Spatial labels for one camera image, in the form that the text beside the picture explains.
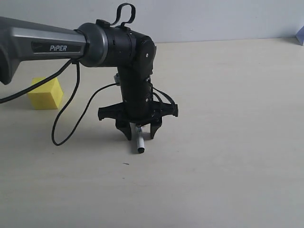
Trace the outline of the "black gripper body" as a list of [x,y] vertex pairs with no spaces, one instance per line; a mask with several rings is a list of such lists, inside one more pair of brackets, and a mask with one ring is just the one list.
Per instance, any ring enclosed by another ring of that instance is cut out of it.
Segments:
[[178,105],[166,93],[159,91],[169,103],[154,101],[156,90],[150,77],[140,78],[130,74],[116,73],[114,81],[121,89],[122,102],[98,109],[98,118],[115,119],[138,125],[150,124],[166,115],[178,116]]

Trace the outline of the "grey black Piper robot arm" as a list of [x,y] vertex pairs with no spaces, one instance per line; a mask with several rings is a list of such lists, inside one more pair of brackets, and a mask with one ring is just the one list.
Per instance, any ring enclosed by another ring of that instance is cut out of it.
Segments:
[[116,67],[115,84],[120,86],[122,102],[99,108],[98,118],[115,120],[115,126],[128,140],[131,124],[150,125],[154,137],[162,118],[178,115],[178,106],[151,83],[156,46],[144,34],[130,30],[124,23],[113,27],[98,19],[71,30],[34,22],[1,17],[0,80],[11,82],[20,62],[66,59],[77,67]]

